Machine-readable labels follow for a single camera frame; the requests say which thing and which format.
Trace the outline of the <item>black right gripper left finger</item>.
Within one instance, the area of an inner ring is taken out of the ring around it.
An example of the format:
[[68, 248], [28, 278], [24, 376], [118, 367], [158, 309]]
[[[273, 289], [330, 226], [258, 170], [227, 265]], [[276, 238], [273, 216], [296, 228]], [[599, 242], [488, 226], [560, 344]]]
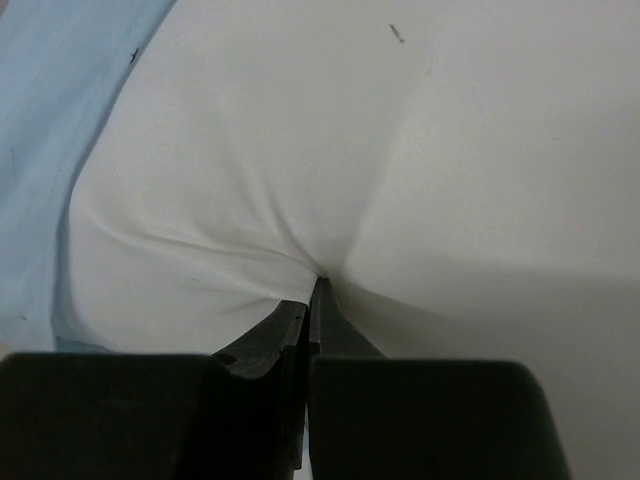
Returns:
[[290, 479], [302, 463], [306, 308], [211, 355], [15, 353], [5, 479]]

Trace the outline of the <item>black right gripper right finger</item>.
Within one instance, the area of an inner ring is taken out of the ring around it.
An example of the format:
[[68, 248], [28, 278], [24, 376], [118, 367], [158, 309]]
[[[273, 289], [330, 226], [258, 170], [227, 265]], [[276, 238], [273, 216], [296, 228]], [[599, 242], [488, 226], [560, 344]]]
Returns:
[[522, 364], [390, 359], [310, 302], [309, 455], [317, 479], [567, 479], [545, 393]]

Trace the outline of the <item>white pillow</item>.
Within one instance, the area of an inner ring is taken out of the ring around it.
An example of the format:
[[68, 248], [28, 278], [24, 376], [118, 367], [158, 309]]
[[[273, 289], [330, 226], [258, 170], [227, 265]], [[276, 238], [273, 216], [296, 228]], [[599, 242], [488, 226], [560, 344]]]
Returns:
[[639, 352], [635, 1], [178, 1], [73, 189], [66, 333], [206, 351], [331, 278], [448, 355]]

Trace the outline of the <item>light blue pillowcase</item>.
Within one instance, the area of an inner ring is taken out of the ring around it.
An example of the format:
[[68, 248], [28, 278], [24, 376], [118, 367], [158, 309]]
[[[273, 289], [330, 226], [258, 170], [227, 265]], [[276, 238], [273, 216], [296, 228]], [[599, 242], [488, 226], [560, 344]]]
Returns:
[[168, 1], [11, 1], [1, 17], [1, 341], [58, 345], [79, 172]]

